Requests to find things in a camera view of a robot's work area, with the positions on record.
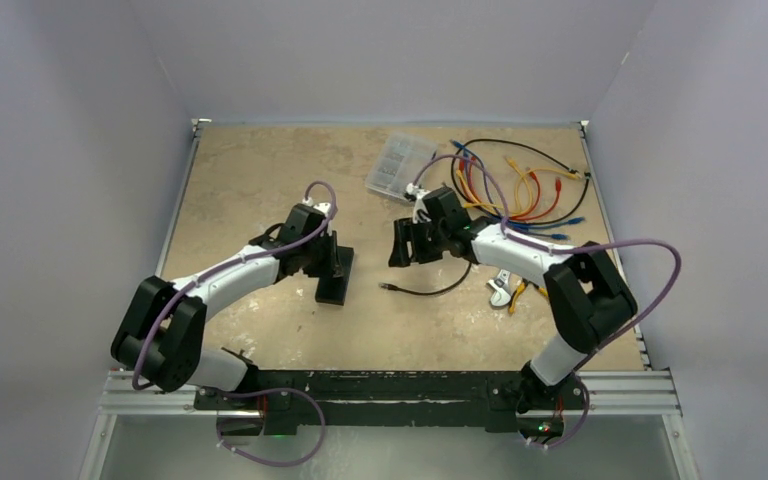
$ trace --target black cable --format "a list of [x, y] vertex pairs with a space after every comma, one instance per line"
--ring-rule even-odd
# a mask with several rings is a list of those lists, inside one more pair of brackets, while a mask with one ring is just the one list
[[449, 285], [448, 287], [441, 288], [440, 290], [435, 290], [433, 292], [417, 292], [416, 290], [408, 290], [407, 288], [402, 288], [398, 285], [393, 285], [392, 283], [379, 283], [378, 286], [385, 289], [385, 290], [392, 290], [394, 292], [402, 292], [407, 293], [408, 295], [416, 295], [418, 297], [431, 297], [434, 295], [443, 295], [444, 293], [449, 293], [455, 288], [457, 288], [460, 284], [466, 280], [466, 277], [469, 275], [469, 271], [472, 269], [472, 262], [466, 262], [466, 271], [463, 275], [461, 275], [461, 278], [457, 279], [455, 283]]
[[573, 173], [573, 174], [578, 173], [578, 170], [576, 170], [574, 168], [568, 167], [566, 164], [564, 164], [563, 162], [561, 162], [557, 158], [549, 155], [548, 153], [544, 152], [543, 150], [539, 150], [537, 148], [532, 147], [531, 145], [526, 145], [524, 143], [514, 142], [514, 141], [511, 141], [511, 140], [502, 140], [501, 138], [473, 138], [472, 140], [464, 143], [463, 146], [464, 146], [464, 148], [467, 148], [470, 145], [472, 145], [473, 143], [479, 143], [479, 142], [483, 142], [483, 143], [501, 143], [503, 145], [513, 145], [515, 147], [520, 147], [520, 148], [524, 148], [526, 150], [531, 150], [532, 152], [534, 152], [534, 153], [536, 153], [538, 155], [543, 155], [544, 157], [549, 159], [550, 162], [553, 162], [555, 165], [563, 168], [564, 170], [566, 170], [566, 171], [568, 171], [570, 173]]

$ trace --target beige table surface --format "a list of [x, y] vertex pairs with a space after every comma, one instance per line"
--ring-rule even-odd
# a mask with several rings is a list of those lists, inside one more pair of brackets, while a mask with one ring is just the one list
[[[339, 213], [333, 228], [341, 245], [355, 249], [355, 260], [344, 306], [318, 305], [313, 298], [316, 280], [298, 274], [219, 313], [207, 326], [205, 345], [244, 350], [262, 368], [377, 370], [517, 370], [542, 349], [555, 334], [547, 301], [532, 287], [520, 297], [515, 314], [491, 309], [485, 284], [496, 268], [473, 267], [463, 285], [440, 297], [378, 288], [379, 282], [391, 282], [434, 290], [452, 283], [465, 268], [463, 260], [448, 255], [427, 265], [387, 267], [393, 220], [409, 216], [411, 209], [369, 193], [363, 182], [391, 131], [436, 141], [440, 153], [454, 152], [450, 138], [517, 140], [574, 168], [587, 168], [578, 131], [572, 128], [208, 126], [164, 278], [192, 274], [236, 253], [269, 225], [283, 221], [308, 183], [317, 179], [337, 191]], [[516, 147], [479, 144], [473, 150], [491, 165], [508, 196], [515, 177], [502, 155], [523, 167], [550, 166]], [[551, 189], [554, 175], [541, 178]], [[451, 183], [448, 162], [433, 166], [424, 185], [433, 188], [443, 181]], [[564, 180], [559, 212], [572, 207], [582, 185]], [[316, 201], [328, 199], [324, 189], [317, 188], [313, 196]], [[587, 217], [585, 223], [562, 230], [572, 243], [607, 241], [595, 189], [579, 214]], [[642, 370], [632, 333], [585, 368]]]

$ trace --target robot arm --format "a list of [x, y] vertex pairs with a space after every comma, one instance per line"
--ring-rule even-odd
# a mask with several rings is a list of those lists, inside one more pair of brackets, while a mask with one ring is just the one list
[[506, 238], [485, 217], [472, 220], [455, 192], [408, 186], [415, 199], [411, 218], [394, 222], [391, 267], [439, 260], [443, 252], [472, 263], [508, 270], [545, 287], [558, 334], [525, 364], [521, 391], [526, 402], [551, 398], [578, 364], [637, 313], [637, 303], [605, 252], [567, 254], [573, 247], [534, 238], [549, 252]]
[[[354, 251], [337, 245], [337, 232], [330, 226], [319, 236], [297, 248], [274, 255], [251, 258], [278, 247], [290, 245], [313, 233], [331, 205], [315, 207], [297, 204], [287, 220], [270, 232], [253, 238], [232, 257], [202, 272], [165, 281], [149, 277], [139, 285], [111, 345], [113, 358], [134, 368], [156, 318], [169, 301], [186, 285], [194, 283], [170, 312], [168, 325], [151, 339], [142, 376], [170, 392], [184, 384], [236, 390], [246, 372], [255, 367], [242, 354], [227, 350], [202, 349], [204, 328], [219, 311], [260, 288], [273, 285], [302, 270], [319, 279], [316, 301], [342, 305], [348, 287]], [[210, 274], [229, 261], [237, 264]]]

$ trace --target white backdrop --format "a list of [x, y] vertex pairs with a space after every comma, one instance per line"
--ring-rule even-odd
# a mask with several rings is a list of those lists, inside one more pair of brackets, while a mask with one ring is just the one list
[[[659, 1], [589, 139], [617, 237], [684, 254], [642, 328], [703, 478], [768, 478], [768, 1]], [[642, 302], [671, 262], [623, 260]]]
[[654, 0], [133, 0], [194, 117], [590, 118]]
[[75, 478], [189, 121], [125, 0], [0, 0], [0, 479]]

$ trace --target purple cable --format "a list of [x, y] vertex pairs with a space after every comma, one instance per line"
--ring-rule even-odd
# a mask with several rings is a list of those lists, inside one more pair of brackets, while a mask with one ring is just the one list
[[578, 386], [581, 388], [581, 395], [584, 398], [584, 404], [581, 406], [581, 416], [578, 418], [578, 421], [575, 422], [575, 425], [573, 425], [569, 432], [565, 430], [563, 436], [556, 442], [540, 445], [541, 448], [550, 450], [567, 443], [572, 439], [573, 436], [575, 436], [576, 433], [578, 433], [579, 430], [581, 430], [581, 427], [584, 426], [584, 421], [587, 420], [587, 414], [590, 412], [590, 390], [587, 389], [587, 386], [584, 385], [584, 381], [582, 381], [581, 377], [579, 377], [577, 374], [573, 373], [573, 378], [575, 378], [575, 382], [578, 383]]
[[178, 290], [177, 293], [175, 293], [175, 295], [172, 296], [171, 299], [169, 299], [169, 302], [166, 303], [166, 305], [163, 307], [163, 310], [160, 311], [160, 314], [157, 316], [157, 318], [154, 320], [154, 323], [151, 325], [151, 328], [149, 329], [148, 335], [146, 335], [145, 340], [143, 340], [142, 348], [140, 348], [140, 355], [137, 357], [137, 362], [134, 365], [134, 376], [131, 378], [131, 386], [134, 387], [134, 390], [145, 390], [146, 388], [154, 385], [152, 382], [146, 382], [142, 385], [140, 384], [140, 375], [142, 374], [143, 367], [145, 366], [145, 361], [146, 361], [146, 357], [148, 356], [149, 346], [151, 345], [151, 341], [154, 340], [155, 335], [157, 335], [157, 331], [160, 329], [160, 324], [163, 323], [163, 320], [165, 320], [169, 316], [169, 313], [172, 311], [175, 305], [178, 304], [178, 301], [180, 301], [181, 298], [187, 294], [187, 292], [195, 288], [198, 283], [201, 283], [209, 279], [210, 277], [216, 275], [217, 273], [223, 272], [241, 263], [245, 263], [248, 260], [255, 260], [258, 258], [268, 257], [278, 253], [286, 252], [287, 250], [298, 248], [301, 245], [304, 245], [305, 243], [316, 238], [317, 236], [319, 236], [320, 233], [322, 233], [325, 230], [325, 228], [328, 226], [328, 223], [330, 223], [331, 220], [334, 219], [334, 216], [337, 215], [337, 193], [334, 192], [334, 188], [331, 187], [331, 185], [329, 185], [328, 183], [317, 180], [315, 182], [312, 182], [305, 189], [305, 199], [310, 198], [310, 190], [316, 185], [322, 185], [323, 187], [327, 188], [328, 193], [331, 194], [331, 208], [328, 209], [328, 215], [325, 217], [325, 220], [323, 220], [322, 223], [320, 223], [319, 226], [316, 227], [316, 230], [310, 232], [310, 234], [308, 234], [306, 237], [300, 240], [297, 240], [293, 243], [290, 243], [288, 245], [284, 245], [278, 248], [273, 248], [272, 250], [264, 250], [262, 252], [253, 253], [244, 258], [234, 257], [226, 262], [220, 263], [218, 265], [214, 265], [213, 267], [211, 267], [210, 269], [206, 270], [204, 273], [199, 275], [196, 280], [190, 281], [189, 283], [184, 285], [180, 290]]
[[[516, 243], [519, 243], [520, 245], [525, 245], [527, 247], [536, 248], [538, 250], [552, 253], [551, 249], [549, 247], [546, 247], [544, 245], [541, 245], [539, 243], [532, 242], [526, 238], [523, 238], [514, 232], [513, 235], [509, 235], [508, 238], [510, 240], [513, 240]], [[605, 339], [604, 342], [602, 342], [596, 350], [590, 352], [587, 357], [585, 357], [581, 362], [576, 365], [576, 370], [583, 367], [585, 363], [589, 362], [590, 359], [593, 358], [596, 353], [605, 348], [609, 343], [613, 342], [617, 338], [624, 335], [626, 332], [637, 326], [641, 321], [643, 321], [644, 318], [648, 317], [650, 313], [652, 313], [652, 310], [655, 310], [655, 307], [657, 307], [661, 301], [666, 298], [667, 294], [670, 293], [670, 290], [672, 290], [673, 285], [675, 285], [676, 280], [678, 279], [678, 274], [681, 272], [681, 254], [678, 252], [678, 250], [670, 245], [667, 242], [661, 241], [661, 240], [654, 240], [651, 238], [641, 238], [636, 240], [621, 240], [618, 242], [611, 242], [606, 243], [603, 245], [590, 245], [587, 247], [576, 247], [571, 249], [563, 249], [559, 250], [559, 252], [562, 252], [563, 254], [567, 255], [574, 255], [578, 253], [594, 253], [594, 252], [602, 252], [605, 250], [611, 250], [614, 248], [625, 248], [625, 247], [635, 247], [638, 245], [655, 245], [658, 247], [663, 247], [669, 250], [670, 253], [673, 255], [673, 259], [675, 260], [675, 266], [673, 267], [673, 272], [670, 274], [670, 278], [667, 279], [667, 283], [664, 285], [664, 288], [661, 289], [660, 293], [655, 296], [655, 299], [652, 300], [652, 303], [646, 306], [640, 313], [637, 314], [637, 316], [634, 318], [634, 320], [626, 323], [622, 328], [617, 330], [613, 335], [609, 336], [607, 339]]]
[[316, 455], [316, 452], [318, 452], [319, 449], [322, 448], [322, 443], [325, 441], [325, 414], [322, 412], [322, 407], [320, 407], [319, 404], [316, 403], [316, 400], [314, 400], [313, 397], [311, 397], [310, 395], [308, 395], [307, 393], [301, 390], [296, 390], [295, 388], [269, 388], [266, 390], [261, 390], [259, 392], [251, 392], [251, 393], [230, 393], [230, 392], [221, 392], [221, 391], [219, 393], [227, 398], [245, 399], [245, 398], [260, 397], [263, 395], [269, 395], [271, 393], [281, 393], [281, 392], [287, 392], [293, 395], [298, 395], [304, 398], [305, 400], [307, 400], [308, 402], [310, 402], [310, 404], [313, 405], [313, 408], [316, 409], [316, 414], [319, 416], [320, 434], [319, 434], [319, 439], [316, 440], [316, 445], [313, 446], [310, 452], [308, 452], [301, 458], [298, 458], [296, 460], [292, 460], [289, 462], [280, 462], [276, 460], [267, 460], [265, 458], [260, 458], [252, 455], [251, 453], [244, 452], [238, 449], [237, 447], [234, 447], [230, 445], [228, 442], [226, 442], [225, 439], [222, 437], [222, 430], [220, 429], [221, 424], [217, 423], [216, 438], [219, 439], [219, 445], [221, 445], [222, 447], [225, 447], [231, 453], [236, 453], [237, 455], [248, 458], [249, 460], [253, 462], [257, 462], [261, 465], [266, 465], [267, 467], [295, 467], [313, 458], [313, 456]]

